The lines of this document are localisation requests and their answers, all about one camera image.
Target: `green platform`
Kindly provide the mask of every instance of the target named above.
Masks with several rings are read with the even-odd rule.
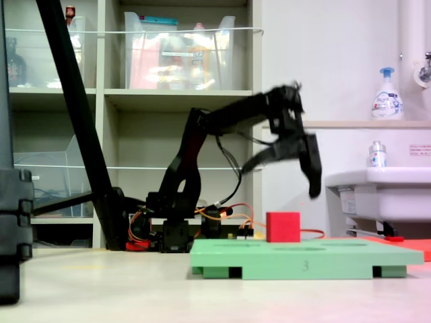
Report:
[[[195,240],[192,273],[204,278],[371,279],[406,277],[424,254],[362,239],[270,244],[263,240]]]

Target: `shelf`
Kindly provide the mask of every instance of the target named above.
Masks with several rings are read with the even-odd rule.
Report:
[[[96,111],[96,89],[86,89],[92,112]],[[11,107],[20,112],[66,112],[62,89],[47,87],[9,88]]]
[[[33,217],[32,224],[93,224],[92,217]]]
[[[251,95],[252,91],[246,90],[105,90],[105,96],[117,110],[130,112],[188,112],[191,108],[217,110]]]
[[[269,123],[264,122],[264,129]],[[380,121],[304,121],[307,129],[431,129],[431,120],[380,120]]]
[[[247,0],[120,0],[120,4],[158,7],[246,7]]]
[[[162,225],[165,219],[152,219],[152,225]],[[188,219],[189,225],[201,225],[201,219]],[[222,225],[241,225],[246,219],[223,220]]]

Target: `table surface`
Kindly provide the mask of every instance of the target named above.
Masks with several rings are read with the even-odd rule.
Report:
[[[203,280],[188,254],[39,249],[2,323],[429,322],[431,263],[406,279]]]

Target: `printed number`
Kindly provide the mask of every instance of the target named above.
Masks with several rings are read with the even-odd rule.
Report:
[[[302,267],[302,271],[308,271],[309,267],[308,267],[308,260],[304,260],[304,266]]]

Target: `clear plastic container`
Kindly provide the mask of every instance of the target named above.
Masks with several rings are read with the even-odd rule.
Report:
[[[58,198],[69,197],[90,190],[90,183],[75,136],[73,136],[66,151],[14,153],[13,159],[15,168],[30,170],[32,173],[35,207]],[[46,215],[46,217],[92,216],[91,202]]]
[[[95,34],[84,34],[86,18],[74,17],[69,33],[86,87],[95,87]],[[6,31],[9,86],[61,88],[57,68],[43,32]]]
[[[127,89],[232,89],[232,30],[143,33],[138,15],[125,12]],[[233,28],[235,17],[219,26]]]

